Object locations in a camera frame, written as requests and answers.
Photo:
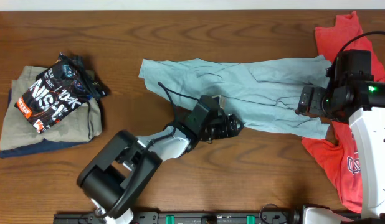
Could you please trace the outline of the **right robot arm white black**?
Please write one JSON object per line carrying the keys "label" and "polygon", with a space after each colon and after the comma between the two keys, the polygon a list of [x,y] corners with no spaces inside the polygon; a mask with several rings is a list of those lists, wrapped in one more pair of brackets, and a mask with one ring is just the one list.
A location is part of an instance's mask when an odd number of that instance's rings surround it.
{"label": "right robot arm white black", "polygon": [[367,50],[339,51],[326,88],[305,86],[298,112],[348,124],[358,149],[363,204],[355,223],[385,223],[385,83],[371,74]]}

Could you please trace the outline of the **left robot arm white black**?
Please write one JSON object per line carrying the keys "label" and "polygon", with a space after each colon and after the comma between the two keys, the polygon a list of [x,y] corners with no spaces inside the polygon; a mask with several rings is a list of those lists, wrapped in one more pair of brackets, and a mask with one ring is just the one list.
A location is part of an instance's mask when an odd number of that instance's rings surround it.
{"label": "left robot arm white black", "polygon": [[202,95],[189,114],[149,136],[116,133],[77,178],[97,208],[95,216],[104,223],[131,223],[131,207],[164,161],[189,153],[199,142],[238,136],[244,124],[225,114],[221,100]]}

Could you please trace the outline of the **light blue t-shirt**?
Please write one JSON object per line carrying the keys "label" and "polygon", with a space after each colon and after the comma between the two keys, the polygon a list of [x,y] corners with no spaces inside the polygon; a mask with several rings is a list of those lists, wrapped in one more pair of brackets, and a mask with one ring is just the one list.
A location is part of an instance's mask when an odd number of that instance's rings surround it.
{"label": "light blue t-shirt", "polygon": [[330,65],[322,55],[253,63],[144,59],[138,76],[159,96],[166,96],[164,88],[173,90],[174,103],[187,110],[201,95],[221,95],[224,111],[235,114],[247,128],[323,139],[329,125],[295,111],[304,86],[327,86]]}

